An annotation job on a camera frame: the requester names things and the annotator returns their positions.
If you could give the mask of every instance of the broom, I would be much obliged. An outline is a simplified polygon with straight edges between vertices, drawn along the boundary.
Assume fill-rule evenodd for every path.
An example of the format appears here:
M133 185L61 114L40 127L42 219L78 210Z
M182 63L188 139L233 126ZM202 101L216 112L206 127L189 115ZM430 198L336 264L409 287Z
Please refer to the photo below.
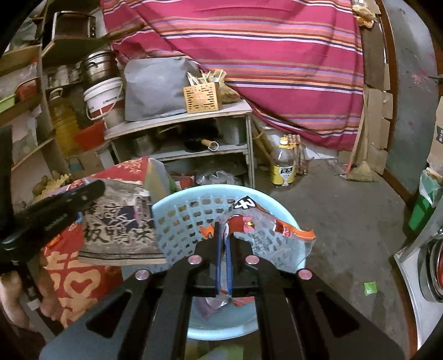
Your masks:
M351 166L353 161L355 160L355 155L358 148L358 143L360 141L361 132L363 131L363 161L356 167L351 170ZM368 126L365 124L365 106L363 106L363 110L361 111L360 124L358 125L357 137L355 139L354 147L352 148L351 156L349 159L348 166L346 167L346 180L349 181L362 181L362 182L371 182L376 181L377 178L374 174L374 171L371 170L368 163L366 162L366 158L368 156Z

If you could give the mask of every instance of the finger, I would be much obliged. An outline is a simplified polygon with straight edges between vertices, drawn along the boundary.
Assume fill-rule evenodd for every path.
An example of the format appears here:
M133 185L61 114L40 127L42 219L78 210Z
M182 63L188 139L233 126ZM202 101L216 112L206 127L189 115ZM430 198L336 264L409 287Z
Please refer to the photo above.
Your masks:
M43 296L40 304L40 310L44 316L50 317L52 320L60 320L62 317L62 305L58 300L54 290L54 283L51 276L45 269L40 269L40 279L38 288Z
M48 266L48 259L43 255L43 252L40 253L40 266Z
M0 301L9 320L21 328L29 329L29 318L23 311L19 296L22 291L22 282L16 271L0 277Z

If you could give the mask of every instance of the gray floor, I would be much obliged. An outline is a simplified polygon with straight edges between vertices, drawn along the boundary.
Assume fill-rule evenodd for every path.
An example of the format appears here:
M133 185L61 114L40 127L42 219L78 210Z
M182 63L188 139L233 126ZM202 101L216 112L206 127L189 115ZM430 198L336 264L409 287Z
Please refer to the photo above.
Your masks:
M256 172L256 188L284 205L302 229L317 236L307 267L349 301L403 349L409 345L403 303L389 258L403 247L405 204L380 177L357 183L334 176L323 160L312 161L292 189L273 191L269 175ZM364 295L364 282L378 293ZM245 345L244 359L259 359L257 333L230 340ZM224 342L199 346L215 348Z

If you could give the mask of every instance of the red striped blanket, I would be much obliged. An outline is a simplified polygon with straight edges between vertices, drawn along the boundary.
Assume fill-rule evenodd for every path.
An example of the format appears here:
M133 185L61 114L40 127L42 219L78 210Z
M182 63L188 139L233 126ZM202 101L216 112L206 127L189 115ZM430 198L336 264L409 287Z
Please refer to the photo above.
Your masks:
M350 0L101 0L108 31L145 24L113 44L119 59L186 55L223 68L226 83L272 126L351 149L363 99L360 32Z

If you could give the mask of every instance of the wooden basket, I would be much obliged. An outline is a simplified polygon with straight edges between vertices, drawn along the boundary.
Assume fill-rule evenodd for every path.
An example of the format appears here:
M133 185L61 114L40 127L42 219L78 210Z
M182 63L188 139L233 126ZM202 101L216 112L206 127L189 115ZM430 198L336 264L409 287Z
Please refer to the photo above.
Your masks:
M218 111L222 102L218 82L208 82L183 88L186 111L190 114Z

